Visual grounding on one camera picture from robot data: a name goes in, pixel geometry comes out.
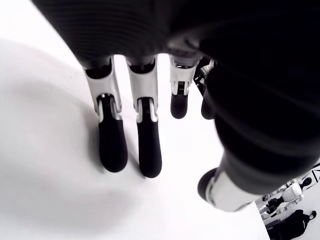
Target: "white floor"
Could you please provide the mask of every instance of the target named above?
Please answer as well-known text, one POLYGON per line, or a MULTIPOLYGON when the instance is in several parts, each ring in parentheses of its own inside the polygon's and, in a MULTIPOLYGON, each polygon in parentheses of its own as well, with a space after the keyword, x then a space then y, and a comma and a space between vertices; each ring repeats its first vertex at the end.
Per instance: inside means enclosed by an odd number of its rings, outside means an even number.
POLYGON ((163 168, 137 169, 138 135, 125 60, 115 56, 129 161, 105 171, 98 117, 80 65, 32 4, 0 7, 0 239, 268 240, 255 204, 225 213, 197 185, 222 147, 193 84, 187 116, 170 114, 169 57, 158 57, 163 168))

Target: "robotic hand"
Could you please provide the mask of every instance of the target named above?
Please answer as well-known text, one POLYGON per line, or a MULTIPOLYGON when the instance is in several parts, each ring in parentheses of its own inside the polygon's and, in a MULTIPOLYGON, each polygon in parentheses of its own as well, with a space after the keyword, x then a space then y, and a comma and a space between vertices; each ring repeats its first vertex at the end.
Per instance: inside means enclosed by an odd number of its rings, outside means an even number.
POLYGON ((127 60, 145 176, 156 177, 162 167, 159 53, 170 54, 171 113, 178 119, 186 114, 198 61, 214 60, 204 100, 225 152, 198 192, 215 207, 241 209, 319 158, 318 3, 32 1, 83 66, 100 117, 100 158, 107 170, 118 172, 127 163, 115 54, 127 60))

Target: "humanoid robot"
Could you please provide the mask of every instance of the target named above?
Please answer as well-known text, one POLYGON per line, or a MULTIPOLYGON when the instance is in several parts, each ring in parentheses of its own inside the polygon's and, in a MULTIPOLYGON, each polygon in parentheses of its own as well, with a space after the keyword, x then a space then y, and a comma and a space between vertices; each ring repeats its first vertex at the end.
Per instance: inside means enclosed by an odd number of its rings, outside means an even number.
POLYGON ((266 205, 259 208, 260 216, 263 220, 280 215, 283 212, 293 208, 304 198, 304 187, 309 186, 312 182, 310 177, 306 178, 301 184, 294 178, 288 181, 285 185, 279 187, 276 191, 273 191, 262 197, 262 200, 268 201, 266 205), (273 196, 281 193, 280 198, 272 198, 273 196), (279 207, 280 204, 286 203, 284 207, 279 207))
POLYGON ((201 112, 206 119, 214 118, 225 151, 219 168, 199 182, 199 194, 207 202, 237 211, 318 160, 319 3, 32 2, 83 67, 99 115, 100 160, 108 171, 121 171, 128 160, 114 55, 126 57, 137 113, 139 165, 146 177, 154 178, 162 169, 157 115, 160 53, 170 55, 170 110, 177 119, 187 112, 199 60, 214 60, 201 112))

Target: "person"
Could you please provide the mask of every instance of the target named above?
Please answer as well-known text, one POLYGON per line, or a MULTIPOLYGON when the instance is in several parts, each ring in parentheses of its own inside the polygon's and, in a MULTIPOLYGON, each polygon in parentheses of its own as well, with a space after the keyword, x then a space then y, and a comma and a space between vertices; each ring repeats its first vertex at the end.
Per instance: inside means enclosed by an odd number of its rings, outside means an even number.
POLYGON ((310 215, 304 214, 303 210, 296 210, 280 223, 267 227, 267 232, 271 240, 291 240, 304 234, 309 221, 315 219, 316 211, 310 215))

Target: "white robot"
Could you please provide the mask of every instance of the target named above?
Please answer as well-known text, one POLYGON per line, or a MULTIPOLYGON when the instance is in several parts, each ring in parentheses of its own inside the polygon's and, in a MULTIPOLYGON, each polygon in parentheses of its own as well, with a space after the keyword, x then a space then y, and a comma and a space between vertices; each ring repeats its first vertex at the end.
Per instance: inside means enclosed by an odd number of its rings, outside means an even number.
POLYGON ((262 197, 262 200, 268 201, 268 204, 259 208, 259 213, 262 220, 265 220, 275 215, 279 215, 288 209, 293 208, 304 198, 303 188, 310 185, 312 179, 310 177, 306 178, 303 183, 299 184, 294 178, 287 182, 285 185, 282 185, 277 190, 265 195, 262 197), (273 196, 281 193, 280 198, 272 198, 273 196), (284 207, 279 207, 280 204, 287 203, 284 207))

